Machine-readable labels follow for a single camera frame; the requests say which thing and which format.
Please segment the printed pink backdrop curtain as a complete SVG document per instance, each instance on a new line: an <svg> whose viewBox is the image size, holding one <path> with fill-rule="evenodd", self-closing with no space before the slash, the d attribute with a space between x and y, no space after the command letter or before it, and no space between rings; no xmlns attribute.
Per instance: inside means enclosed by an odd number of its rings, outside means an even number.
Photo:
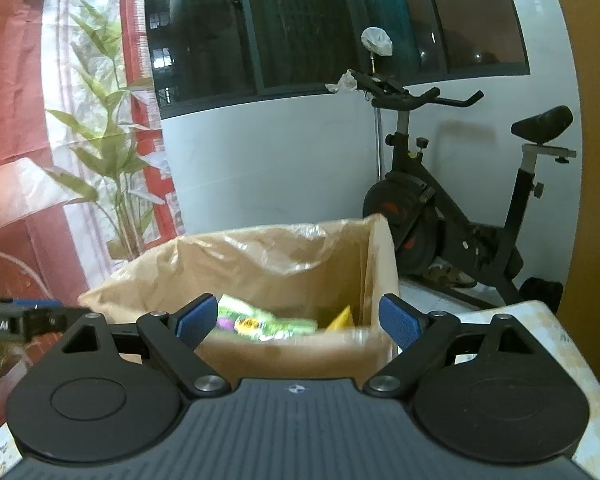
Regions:
<svg viewBox="0 0 600 480"><path fill-rule="evenodd" d="M0 298L78 298L178 234L152 91L143 0L0 0ZM9 479L171 479L163 443L94 464L21 458L6 402L84 361L89 320L0 342L0 474Z"/></svg>

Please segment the green snack bag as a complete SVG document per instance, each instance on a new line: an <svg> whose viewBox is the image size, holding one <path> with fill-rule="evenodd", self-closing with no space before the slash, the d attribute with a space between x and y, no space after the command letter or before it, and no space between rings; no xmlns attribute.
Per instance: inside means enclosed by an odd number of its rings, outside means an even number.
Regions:
<svg viewBox="0 0 600 480"><path fill-rule="evenodd" d="M216 328L257 342L285 340L317 331L317 322L306 318L278 318L245 301L223 295L218 301Z"/></svg>

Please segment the black exercise bike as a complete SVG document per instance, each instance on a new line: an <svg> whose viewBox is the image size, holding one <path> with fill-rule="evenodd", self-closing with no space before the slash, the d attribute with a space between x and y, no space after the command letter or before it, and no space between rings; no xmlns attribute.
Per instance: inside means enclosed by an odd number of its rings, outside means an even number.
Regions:
<svg viewBox="0 0 600 480"><path fill-rule="evenodd" d="M499 222L488 223L466 210L471 200L481 198L484 185L464 177L449 191L448 182L438 179L425 162L428 139L410 136L410 116L416 110L427 105L472 107L483 99L483 92L459 100L445 98L437 87L414 94L381 76L350 72L349 77L375 110L396 113L396 128L384 139L391 151L390 166L366 193L363 214L381 214L387 220L400 275L477 309L530 300L557 311L564 286L555 280L519 276L524 258L518 238L530 200L544 192L536 177L539 158L566 164L577 156L555 143L573 122L570 108L558 105L513 123L510 132L522 142L521 162L513 184L498 199L506 213Z"/></svg>

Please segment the cardboard box with plastic liner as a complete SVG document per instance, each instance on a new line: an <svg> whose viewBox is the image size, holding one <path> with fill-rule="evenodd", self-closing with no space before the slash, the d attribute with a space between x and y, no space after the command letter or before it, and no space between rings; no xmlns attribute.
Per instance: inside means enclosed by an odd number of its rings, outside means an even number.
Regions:
<svg viewBox="0 0 600 480"><path fill-rule="evenodd" d="M208 292L279 318L308 318L316 333L255 342L217 330L196 349L231 384L242 378L352 378L363 385L395 355L379 300L399 291L393 241L380 214L180 236L149 249L78 298L111 323L173 313ZM326 332L347 306L355 328Z"/></svg>

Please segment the dark window with frame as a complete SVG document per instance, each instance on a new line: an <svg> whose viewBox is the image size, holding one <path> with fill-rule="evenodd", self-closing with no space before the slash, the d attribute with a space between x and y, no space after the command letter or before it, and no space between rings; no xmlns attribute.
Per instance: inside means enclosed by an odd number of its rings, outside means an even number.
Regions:
<svg viewBox="0 0 600 480"><path fill-rule="evenodd" d="M401 84L529 73L513 0L144 0L163 117L320 94L346 70ZM388 32L393 55L362 45Z"/></svg>

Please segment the white crumpled bag on pole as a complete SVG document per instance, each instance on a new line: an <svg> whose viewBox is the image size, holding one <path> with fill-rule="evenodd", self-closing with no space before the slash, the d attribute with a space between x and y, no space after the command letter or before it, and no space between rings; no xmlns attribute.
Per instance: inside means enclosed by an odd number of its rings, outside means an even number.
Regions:
<svg viewBox="0 0 600 480"><path fill-rule="evenodd" d="M362 31L361 42L363 47L374 55L393 55L393 43L385 29L380 27L367 27Z"/></svg>

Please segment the yellow snack bag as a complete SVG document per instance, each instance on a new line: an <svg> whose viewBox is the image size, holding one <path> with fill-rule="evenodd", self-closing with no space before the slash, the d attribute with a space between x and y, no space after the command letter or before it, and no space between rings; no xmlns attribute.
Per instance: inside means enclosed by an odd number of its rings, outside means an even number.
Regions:
<svg viewBox="0 0 600 480"><path fill-rule="evenodd" d="M355 328L354 318L351 307L345 307L325 328L326 332L336 332L337 330L348 330Z"/></svg>

